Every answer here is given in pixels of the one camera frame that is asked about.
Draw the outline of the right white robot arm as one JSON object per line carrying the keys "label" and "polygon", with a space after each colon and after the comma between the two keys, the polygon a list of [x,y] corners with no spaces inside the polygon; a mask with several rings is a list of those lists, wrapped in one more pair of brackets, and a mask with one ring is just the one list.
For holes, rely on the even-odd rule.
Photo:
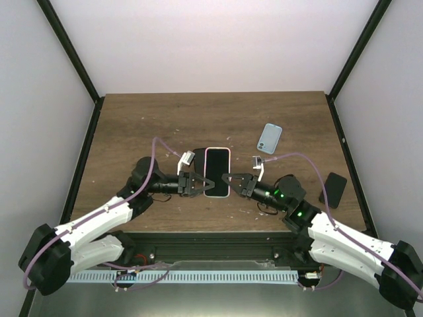
{"label": "right white robot arm", "polygon": [[422,301],[422,260],[409,243],[382,241],[331,219],[305,200],[295,176],[283,176],[275,186],[252,174],[224,174],[222,180],[241,197],[285,214],[282,221],[290,231],[307,240],[293,250],[299,265],[315,261],[337,267],[368,282],[402,310]]}

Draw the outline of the light blue phone case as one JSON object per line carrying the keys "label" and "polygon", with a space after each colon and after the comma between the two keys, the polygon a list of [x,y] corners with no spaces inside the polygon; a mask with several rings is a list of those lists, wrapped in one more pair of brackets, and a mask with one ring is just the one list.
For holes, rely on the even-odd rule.
{"label": "light blue phone case", "polygon": [[256,148],[263,153],[269,155],[274,154],[282,131],[282,127],[272,123],[267,123],[262,130]]}

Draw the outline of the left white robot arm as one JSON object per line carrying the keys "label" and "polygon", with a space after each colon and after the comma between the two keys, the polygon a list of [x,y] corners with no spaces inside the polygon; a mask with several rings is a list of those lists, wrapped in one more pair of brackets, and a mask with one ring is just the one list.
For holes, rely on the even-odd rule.
{"label": "left white robot arm", "polygon": [[214,186],[214,181],[195,172],[164,174],[153,157],[139,159],[125,186],[104,205],[66,224],[43,224],[34,230],[18,262],[24,288],[50,295],[87,268],[112,262],[129,266],[135,250],[125,236],[111,234],[111,229],[144,213],[153,204],[154,193],[196,197]]}

